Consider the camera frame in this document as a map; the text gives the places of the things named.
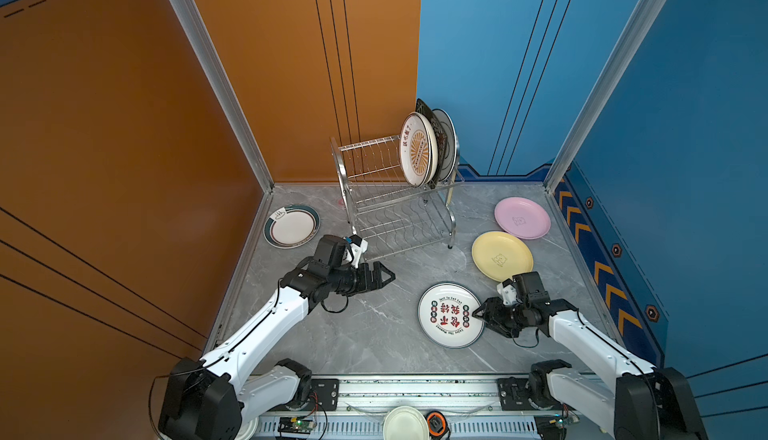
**black cable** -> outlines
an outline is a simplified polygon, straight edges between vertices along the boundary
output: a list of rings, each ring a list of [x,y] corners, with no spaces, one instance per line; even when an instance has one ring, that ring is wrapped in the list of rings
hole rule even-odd
[[[703,395],[697,395],[694,398],[708,397],[710,395],[717,395],[718,393],[732,392],[733,390],[741,390],[742,388],[756,387],[758,385],[763,385],[765,383],[768,383],[768,380],[763,380],[762,382],[751,383],[749,385],[742,385],[741,387],[726,388],[725,390],[718,390],[717,392],[705,393]]]
[[[344,310],[346,310],[346,308],[347,308],[348,306],[350,306],[350,298],[349,298],[349,297],[345,297],[345,298],[346,298],[346,303],[344,304],[344,308],[342,308],[341,310],[328,310],[328,309],[326,308],[326,301],[325,301],[325,300],[321,300],[321,301],[320,301],[320,305],[322,306],[322,309],[323,309],[323,310],[325,310],[325,311],[326,311],[326,312],[328,312],[328,313],[341,313],[341,312],[343,312]]]
[[[721,415],[730,415],[731,413],[754,412],[755,410],[765,410],[766,408],[768,408],[768,405],[764,405],[762,407],[742,408],[741,410],[731,410],[730,412],[711,413],[709,415],[702,415],[701,417],[707,418],[707,417],[717,417]]]
[[[271,312],[267,312],[267,313],[266,313],[266,315],[264,315],[264,318],[263,318],[263,319],[261,319],[261,320],[259,320],[259,322],[258,322],[257,324],[255,324],[255,325],[254,325],[254,328],[252,328],[251,330],[249,330],[249,331],[248,331],[248,333],[246,333],[246,334],[245,334],[245,336],[244,336],[242,339],[240,339],[240,340],[239,340],[237,343],[235,343],[235,344],[234,344],[234,346],[233,346],[231,349],[229,349],[229,350],[227,351],[227,353],[232,353],[232,352],[234,352],[234,350],[235,350],[235,349],[238,347],[238,345],[239,345],[239,344],[241,344],[241,343],[243,342],[243,340],[245,340],[245,339],[247,339],[247,338],[248,338],[248,335],[250,335],[251,333],[253,333],[253,332],[254,332],[254,330],[255,330],[256,328],[258,328],[258,326],[259,326],[259,325],[261,325],[261,324],[262,324],[262,322],[264,322],[264,320],[266,320],[267,318],[269,318],[269,316],[270,316],[270,315],[272,315],[272,314],[274,313],[274,310],[277,308],[277,304],[280,302],[280,281],[281,281],[281,280],[282,280],[282,279],[280,279],[280,280],[278,280],[278,281],[277,281],[277,296],[275,297],[275,304],[274,304],[274,306],[272,307],[272,311],[271,311]]]
[[[248,333],[245,334],[245,336],[242,339],[240,339],[231,349],[229,349],[227,351],[227,353],[232,353],[232,351],[235,350],[238,347],[238,345],[243,342],[243,340],[248,338],[248,335],[253,333],[254,330],[259,325],[261,325],[264,320],[266,320],[270,315],[272,315],[274,313],[275,308],[277,308],[277,304],[280,302],[280,280],[277,281],[277,294],[275,296],[275,303],[274,303],[274,305],[272,307],[272,310],[268,311],[266,313],[266,315],[264,315],[264,318],[259,320],[258,323],[254,325],[254,328],[249,330]],[[152,419],[152,390],[154,389],[154,383],[159,378],[169,378],[169,377],[173,377],[173,376],[187,375],[189,373],[195,373],[195,372],[199,372],[201,370],[205,370],[206,368],[209,368],[209,367],[212,367],[212,366],[216,365],[218,362],[220,362],[223,359],[224,359],[224,356],[221,356],[217,360],[215,360],[213,363],[211,363],[209,365],[206,365],[206,366],[202,366],[201,368],[196,368],[195,370],[189,370],[188,372],[178,372],[178,373],[168,373],[166,375],[158,375],[158,376],[156,376],[152,380],[152,385],[149,387],[149,400],[147,401],[147,407],[149,408],[149,422],[150,422],[150,425],[152,425],[152,430],[154,430],[154,433],[158,436],[158,438],[160,437],[160,433],[158,432],[157,428],[154,426],[154,420]]]
[[[319,405],[320,408],[322,409],[322,414],[326,416],[326,424],[322,426],[322,434],[320,435],[320,438],[317,439],[317,440],[322,440],[322,437],[326,436],[326,430],[328,429],[328,412],[326,412],[326,408],[323,407],[320,404],[320,402],[317,400],[317,392],[315,392],[315,402],[317,402],[317,405]]]
[[[336,32],[336,15],[333,13],[333,0],[328,0],[331,5],[331,21],[333,23],[333,38],[336,40],[336,58],[339,60],[339,77],[341,78],[341,93],[344,98],[344,112],[346,115],[346,131],[350,135],[352,143],[352,128],[350,127],[350,109],[346,106],[346,89],[344,88],[344,70],[341,69],[341,53],[339,53],[339,35]]]
[[[523,117],[523,124],[520,126],[520,131],[518,132],[518,138],[514,141],[514,147],[512,148],[512,153],[509,155],[509,160],[507,161],[506,168],[504,168],[504,174],[506,174],[507,170],[509,170],[509,165],[512,162],[512,157],[514,156],[514,151],[518,148],[518,142],[520,141],[520,137],[523,134],[523,128],[525,128],[525,122],[526,122],[526,120],[528,120],[528,114],[531,113],[531,106],[533,106],[533,100],[536,99],[536,93],[538,92],[538,86],[542,84],[542,79],[544,78],[544,72],[547,70],[547,65],[549,64],[549,58],[552,56],[552,51],[554,50],[554,44],[558,41],[558,36],[560,36],[560,29],[563,26],[563,22],[565,21],[565,15],[568,13],[568,8],[570,8],[570,7],[571,7],[571,0],[568,0],[568,3],[565,5],[565,12],[563,12],[563,17],[560,19],[560,26],[558,26],[558,31],[557,31],[557,33],[554,34],[554,40],[552,41],[552,46],[549,48],[549,54],[547,55],[547,61],[544,62],[544,67],[542,69],[542,74],[538,78],[538,83],[536,83],[536,89],[534,90],[533,96],[531,97],[531,102],[528,104],[528,110],[525,112],[525,117]]]
[[[350,71],[352,72],[352,95],[355,99],[355,121],[357,122],[357,141],[362,142],[360,136],[360,115],[357,113],[357,90],[355,90],[355,68],[352,66],[352,42],[350,42],[350,21],[346,17],[346,0],[344,2],[344,22],[346,23],[346,44],[347,49],[350,51]]]
[[[660,420],[659,420],[659,407],[656,405],[656,395],[655,395],[655,393],[654,393],[654,388],[653,388],[653,387],[650,385],[650,382],[648,382],[648,377],[646,376],[645,372],[643,372],[643,371],[642,371],[642,370],[641,370],[641,369],[638,367],[638,364],[637,364],[637,363],[635,363],[635,362],[633,362],[632,360],[630,360],[630,358],[629,358],[628,356],[626,356],[626,355],[624,354],[624,352],[622,352],[621,350],[617,349],[615,346],[611,345],[611,344],[610,344],[610,342],[609,342],[608,340],[606,340],[606,339],[604,339],[602,336],[600,336],[600,335],[599,335],[599,334],[598,334],[598,333],[597,333],[595,330],[592,330],[591,328],[589,328],[589,326],[587,326],[587,324],[586,324],[586,323],[584,323],[584,320],[582,320],[582,319],[581,319],[581,313],[579,312],[579,310],[578,310],[578,309],[576,309],[576,318],[578,318],[578,320],[581,322],[581,325],[582,325],[582,326],[583,326],[585,329],[587,329],[587,330],[589,330],[590,332],[592,332],[592,333],[593,333],[593,334],[594,334],[594,335],[595,335],[597,338],[599,338],[600,340],[602,340],[602,341],[603,341],[603,343],[605,343],[606,345],[608,345],[608,346],[609,346],[611,349],[614,349],[614,350],[616,350],[617,352],[619,352],[623,358],[626,358],[626,359],[629,361],[629,363],[631,363],[631,364],[634,366],[634,368],[637,368],[637,369],[638,369],[638,371],[640,372],[640,375],[643,377],[643,380],[645,380],[645,385],[648,387],[648,390],[650,391],[650,399],[651,399],[651,401],[654,403],[654,413],[656,413],[656,428],[657,428],[657,430],[659,431],[659,438],[661,438],[661,425],[660,425]]]
[[[223,359],[224,359],[224,357],[221,356],[218,359],[214,360],[213,363],[211,363],[209,365],[206,365],[206,366],[202,366],[200,368],[196,368],[195,370],[189,370],[187,372],[178,372],[178,373],[167,373],[165,375],[158,375],[158,376],[152,378],[152,385],[150,385],[150,387],[149,387],[149,397],[147,399],[147,409],[149,411],[149,424],[152,426],[152,431],[154,432],[155,435],[158,436],[158,438],[162,438],[162,436],[160,435],[160,432],[158,431],[158,427],[154,426],[154,420],[152,419],[152,390],[154,390],[154,383],[159,378],[170,378],[170,377],[176,377],[176,376],[179,376],[179,375],[187,375],[187,374],[190,374],[190,373],[200,372],[202,370],[205,370],[206,368],[210,368],[210,367],[216,365],[218,362],[221,362]]]
[[[52,302],[54,302],[54,303],[57,303],[57,304],[59,304],[59,305],[61,305],[61,306],[63,306],[63,307],[66,307],[66,308],[68,308],[68,309],[72,310],[73,312],[77,312],[77,313],[81,314],[82,316],[86,316],[87,318],[89,318],[89,319],[91,319],[91,320],[95,320],[95,321],[97,321],[97,322],[101,323],[101,325],[104,325],[104,326],[108,326],[108,327],[109,327],[109,328],[111,328],[112,330],[117,330],[117,331],[118,331],[118,332],[120,332],[120,333],[124,333],[125,335],[128,335],[128,336],[129,336],[130,338],[132,338],[132,339],[137,339],[137,340],[139,340],[140,342],[142,342],[142,343],[143,343],[143,344],[145,344],[145,345],[149,345],[149,346],[151,346],[151,347],[154,347],[155,349],[158,349],[158,350],[160,350],[161,352],[166,352],[166,353],[167,353],[168,355],[170,355],[170,356],[174,356],[174,357],[176,357],[176,358],[179,358],[179,359],[181,359],[181,357],[179,357],[179,356],[178,356],[178,355],[176,355],[175,353],[172,353],[172,352],[168,352],[168,350],[166,350],[166,349],[164,349],[164,348],[162,348],[162,347],[158,347],[157,345],[155,345],[155,344],[153,344],[153,343],[150,343],[150,342],[148,342],[147,340],[141,339],[141,338],[137,337],[136,335],[134,335],[134,334],[132,334],[132,333],[128,333],[128,332],[126,332],[125,330],[121,330],[121,329],[117,328],[117,327],[116,327],[116,326],[114,326],[114,325],[110,325],[109,323],[106,323],[104,320],[100,320],[100,319],[97,319],[95,316],[89,315],[89,314],[87,314],[86,312],[83,312],[82,310],[78,310],[78,309],[74,308],[73,306],[67,305],[66,303],[62,302],[61,300],[56,300],[55,298],[53,298],[53,297],[52,297],[52,296],[50,296],[50,295],[46,295],[46,294],[44,294],[43,292],[40,292],[40,291],[38,291],[38,290],[35,290],[35,289],[33,289],[32,287],[30,287],[30,286],[26,286],[24,283],[21,283],[21,282],[17,282],[16,280],[14,280],[13,278],[11,278],[10,276],[6,276],[6,275],[3,275],[2,273],[0,273],[0,278],[6,279],[7,281],[9,281],[9,282],[11,282],[11,283],[14,283],[14,284],[18,285],[18,286],[20,286],[20,287],[21,287],[21,288],[23,288],[23,289],[29,290],[30,292],[33,292],[33,293],[37,293],[38,295],[40,295],[41,297],[43,297],[43,298],[45,298],[45,299],[51,300]]]
[[[496,139],[496,147],[493,149],[493,155],[491,156],[491,163],[488,166],[487,175],[491,174],[491,166],[493,166],[493,159],[496,157],[496,150],[498,150],[498,144],[499,142],[502,141],[502,134],[504,133],[504,126],[507,123],[507,116],[509,116],[509,109],[512,106],[512,100],[514,99],[514,92],[518,89],[518,82],[520,81],[520,73],[523,72],[523,65],[525,65],[525,58],[528,56],[528,49],[531,47],[533,32],[536,30],[536,24],[538,23],[538,16],[542,12],[542,6],[544,6],[544,0],[542,0],[542,2],[538,4],[538,12],[536,12],[536,19],[533,20],[531,35],[528,37],[528,44],[525,46],[525,53],[523,53],[523,60],[520,62],[520,70],[518,70],[518,77],[514,80],[514,87],[512,88],[512,96],[509,98],[509,104],[507,105],[507,113],[504,114],[504,121],[502,122],[502,128],[498,131],[498,138]],[[499,159],[498,162],[499,162],[499,165],[501,165],[502,159]]]
[[[99,292],[97,292],[97,291],[95,291],[95,290],[92,290],[92,289],[88,288],[87,286],[83,285],[83,284],[82,284],[82,283],[80,283],[79,281],[76,281],[75,279],[71,278],[70,276],[67,276],[67,275],[63,274],[62,272],[59,272],[58,270],[56,270],[56,269],[55,269],[55,268],[53,268],[52,266],[49,266],[49,265],[45,264],[44,262],[41,262],[40,260],[38,260],[38,259],[34,258],[32,255],[29,255],[28,253],[25,253],[25,252],[21,251],[20,249],[16,248],[14,245],[11,245],[10,243],[8,243],[8,242],[6,242],[6,241],[4,241],[4,240],[2,240],[2,239],[0,239],[0,243],[1,243],[1,244],[3,244],[3,245],[5,245],[6,247],[8,247],[9,249],[13,250],[13,251],[14,251],[14,252],[16,252],[16,253],[19,253],[19,254],[21,254],[21,255],[24,255],[24,256],[26,256],[27,258],[29,258],[31,261],[33,261],[33,262],[37,263],[38,265],[40,265],[40,266],[43,266],[43,267],[47,268],[47,269],[48,269],[48,270],[50,270],[51,272],[53,272],[53,273],[55,273],[55,274],[59,275],[61,278],[63,278],[63,279],[66,279],[66,280],[69,280],[70,282],[74,283],[75,285],[79,286],[80,288],[82,288],[82,289],[84,289],[84,290],[86,290],[86,291],[88,291],[88,292],[90,292],[90,293],[93,293],[94,295],[96,295],[96,296],[97,296],[97,297],[99,297],[100,299],[102,299],[102,300],[106,300],[106,301],[110,302],[112,305],[116,306],[116,307],[117,307],[117,308],[119,308],[120,310],[123,310],[124,312],[127,312],[127,313],[129,313],[129,314],[131,314],[131,315],[135,316],[136,318],[138,318],[138,319],[139,319],[139,320],[141,320],[142,322],[146,322],[146,323],[148,323],[148,324],[152,325],[154,328],[156,328],[156,329],[158,329],[158,330],[161,330],[162,332],[166,332],[168,335],[172,336],[173,338],[175,338],[175,339],[177,339],[177,340],[179,340],[179,341],[181,341],[181,342],[184,342],[184,343],[186,343],[188,346],[192,347],[193,349],[197,349],[197,350],[199,350],[199,351],[201,351],[201,352],[203,351],[203,349],[199,348],[198,346],[196,346],[196,345],[192,345],[192,344],[191,344],[191,343],[189,343],[187,340],[185,340],[185,339],[182,339],[181,337],[174,335],[173,333],[169,332],[168,330],[164,329],[163,327],[161,327],[161,326],[159,326],[159,325],[157,325],[157,324],[155,324],[155,323],[152,323],[151,321],[149,321],[149,320],[147,320],[147,319],[143,318],[141,315],[139,315],[139,314],[137,314],[137,313],[134,313],[134,312],[130,311],[129,309],[125,308],[125,307],[124,307],[124,306],[122,306],[121,304],[119,304],[119,303],[117,303],[117,302],[115,302],[115,301],[113,301],[113,300],[110,300],[109,298],[107,298],[107,297],[106,297],[106,296],[104,296],[104,295],[101,295],[101,293],[99,293]]]
[[[525,345],[520,345],[519,343],[515,342],[515,341],[514,341],[514,339],[512,339],[512,341],[514,342],[514,344],[515,344],[516,346],[518,346],[518,347],[520,347],[520,348],[522,348],[522,349],[533,349],[533,348],[535,348],[535,347],[537,347],[537,346],[538,346],[538,329],[536,329],[536,344],[535,344],[535,345],[532,345],[532,346],[525,346]]]
[[[336,116],[336,128],[339,131],[339,141],[341,141],[341,125],[339,124],[339,111],[336,109],[336,96],[333,94],[333,81],[331,80],[331,66],[328,63],[328,50],[326,49],[326,36],[322,32],[322,20],[320,20],[320,3],[315,0],[317,7],[317,23],[320,25],[320,39],[322,40],[322,52],[326,56],[326,69],[328,70],[328,84],[331,87],[331,99],[333,100],[333,113]]]
[[[163,310],[163,309],[159,308],[159,307],[158,307],[157,305],[155,305],[154,303],[152,303],[152,302],[150,302],[149,300],[145,299],[144,297],[142,297],[141,295],[139,295],[139,294],[138,294],[138,293],[136,293],[135,291],[132,291],[132,290],[131,290],[131,289],[129,289],[127,286],[123,285],[123,284],[122,284],[122,283],[120,283],[119,281],[115,280],[115,279],[114,279],[114,278],[112,278],[111,276],[109,276],[109,275],[107,275],[106,273],[104,273],[102,270],[100,270],[100,269],[96,268],[96,267],[95,267],[95,266],[93,266],[91,263],[87,262],[87,261],[86,261],[85,259],[83,259],[81,256],[78,256],[78,255],[76,255],[75,253],[73,253],[71,250],[69,250],[67,247],[63,246],[61,243],[58,243],[58,242],[56,242],[56,241],[55,241],[55,240],[53,240],[53,239],[52,239],[50,236],[46,236],[46,235],[45,235],[43,232],[41,232],[40,230],[38,230],[38,229],[34,228],[32,225],[30,225],[30,224],[27,224],[26,222],[24,222],[24,220],[22,220],[22,219],[18,218],[16,215],[12,214],[11,212],[7,211],[5,208],[3,208],[3,207],[1,207],[1,206],[0,206],[0,212],[3,212],[4,214],[6,214],[6,215],[10,216],[11,218],[13,218],[14,220],[16,220],[16,221],[17,221],[17,222],[19,222],[20,224],[22,224],[22,225],[26,226],[27,228],[29,228],[30,230],[32,230],[32,231],[33,231],[33,232],[35,232],[36,234],[38,234],[38,235],[42,236],[42,237],[43,237],[43,238],[45,238],[47,241],[49,241],[49,242],[53,243],[54,245],[56,245],[57,247],[59,247],[60,249],[62,249],[64,252],[66,252],[66,253],[69,253],[69,254],[70,254],[70,255],[72,255],[74,258],[76,258],[76,259],[80,260],[82,263],[85,263],[86,265],[90,266],[90,267],[91,267],[93,270],[96,270],[97,272],[101,273],[101,275],[104,275],[104,276],[106,276],[107,278],[109,278],[109,279],[110,279],[110,280],[112,280],[113,282],[117,283],[118,285],[120,285],[121,287],[123,287],[124,289],[126,289],[127,291],[129,291],[129,292],[133,293],[134,295],[136,295],[137,297],[139,297],[139,298],[140,298],[140,299],[142,299],[143,301],[145,301],[145,302],[149,303],[149,304],[150,304],[150,305],[152,305],[154,308],[158,309],[158,310],[159,310],[159,311],[161,311],[162,313],[165,313],[165,314],[166,314],[166,315],[168,315],[170,318],[172,318],[172,319],[176,320],[176,321],[177,321],[178,323],[180,323],[181,325],[183,325],[183,326],[186,326],[186,327],[187,327],[189,330],[192,330],[193,332],[197,333],[197,335],[199,335],[199,336],[203,337],[204,339],[208,338],[208,337],[206,337],[205,335],[203,335],[202,333],[200,333],[200,332],[198,332],[197,330],[193,329],[192,327],[188,326],[186,323],[182,322],[181,320],[178,320],[178,318],[176,318],[175,316],[173,316],[173,315],[169,314],[169,313],[168,313],[168,312],[166,312],[165,310]]]
[[[706,370],[705,372],[700,372],[700,373],[697,373],[696,375],[687,376],[686,378],[698,377],[699,375],[705,375],[707,373],[716,372],[717,370],[722,370],[723,368],[729,368],[732,366],[741,365],[742,363],[752,362],[753,360],[759,360],[760,358],[765,358],[767,356],[768,356],[768,353],[763,353],[763,355],[747,358],[746,360],[741,360],[740,362],[729,363],[728,365],[723,365],[722,367],[712,368],[711,370]]]
[[[554,11],[558,8],[558,2],[560,0],[554,0],[554,5],[552,5],[552,12],[549,14],[549,20],[547,20],[547,26],[544,27],[544,34],[542,35],[542,41],[538,44],[538,51],[536,51],[536,57],[533,60],[533,67],[531,67],[531,73],[528,76],[528,81],[525,82],[525,89],[523,90],[523,95],[520,97],[520,103],[518,104],[518,111],[516,114],[514,114],[514,120],[512,122],[512,128],[509,131],[509,137],[507,138],[507,143],[504,144],[504,150],[502,150],[502,156],[499,157],[498,161],[498,168],[496,169],[496,175],[498,175],[499,171],[502,168],[502,162],[504,161],[504,155],[507,153],[507,147],[509,147],[509,141],[512,139],[512,133],[514,132],[514,124],[518,121],[518,116],[520,115],[520,109],[523,106],[523,101],[525,100],[525,94],[528,92],[528,86],[531,84],[531,79],[533,78],[533,72],[536,70],[536,63],[538,63],[538,56],[542,52],[542,48],[544,46],[544,41],[547,39],[547,32],[549,32],[549,25],[552,23],[552,17],[554,16]]]

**stainless steel dish rack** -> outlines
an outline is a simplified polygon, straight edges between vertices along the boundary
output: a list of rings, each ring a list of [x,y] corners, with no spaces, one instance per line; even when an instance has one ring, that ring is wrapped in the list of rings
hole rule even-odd
[[[344,147],[331,138],[352,234],[369,243],[366,261],[444,240],[453,248],[456,218],[451,196],[456,184],[464,181],[458,172],[458,148],[444,181],[414,187],[406,182],[400,166],[399,138],[394,135]]]

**blue and orange chevron stripe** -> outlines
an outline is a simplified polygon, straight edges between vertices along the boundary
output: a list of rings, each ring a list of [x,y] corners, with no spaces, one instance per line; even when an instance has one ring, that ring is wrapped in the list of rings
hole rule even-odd
[[[629,254],[617,251],[620,255],[616,258],[611,253],[614,244],[603,242],[604,238],[614,238],[615,233],[595,198],[578,168],[571,168],[554,191],[560,212],[627,349],[661,367],[664,364],[667,317],[657,302],[649,300],[654,297],[646,291],[645,282],[641,278],[640,282],[636,281],[640,274],[633,271],[636,267]],[[590,208],[586,207],[587,199]],[[654,308],[650,316],[647,313],[649,306]]]

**plate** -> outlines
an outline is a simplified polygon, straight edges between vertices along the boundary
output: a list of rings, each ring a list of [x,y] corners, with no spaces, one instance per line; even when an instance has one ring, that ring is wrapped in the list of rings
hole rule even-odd
[[[542,238],[552,226],[541,205],[521,196],[505,198],[496,204],[493,214],[505,232],[524,240]]]
[[[310,241],[320,228],[311,206],[288,205],[276,210],[264,225],[264,238],[277,248],[295,248]]]
[[[472,259],[488,278],[503,282],[513,275],[533,270],[533,255],[516,236],[486,232],[472,244]]]
[[[442,182],[453,172],[453,165],[456,163],[456,153],[458,152],[458,138],[456,138],[456,129],[453,127],[453,122],[448,114],[439,108],[432,112],[442,127],[442,138],[437,139],[437,150],[441,152],[440,157],[437,158],[437,181]]]
[[[400,165],[411,186],[429,182],[437,167],[437,139],[428,120],[413,112],[400,132]]]
[[[427,420],[414,407],[399,406],[384,417],[384,440],[429,440]]]
[[[418,323],[435,343],[449,349],[470,346],[480,338],[484,323],[472,317],[480,308],[474,293],[457,283],[438,283],[418,301]]]

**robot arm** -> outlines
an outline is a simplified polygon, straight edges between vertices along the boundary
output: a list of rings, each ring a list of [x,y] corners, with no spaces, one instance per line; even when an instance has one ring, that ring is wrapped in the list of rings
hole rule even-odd
[[[302,406],[312,371],[283,360],[249,379],[269,350],[331,292],[343,296],[378,290],[395,274],[380,262],[360,264],[367,242],[325,235],[314,256],[284,275],[257,314],[232,337],[195,362],[182,358],[171,371],[160,413],[160,431],[172,440],[234,438],[249,422],[283,403]]]
[[[475,318],[507,338],[527,327],[569,348],[606,386],[591,382],[562,360],[532,365],[530,399],[540,408],[573,406],[614,438],[706,440],[701,416],[685,377],[657,368],[594,328],[563,299],[551,300],[537,272],[498,285],[501,298],[487,299]]]

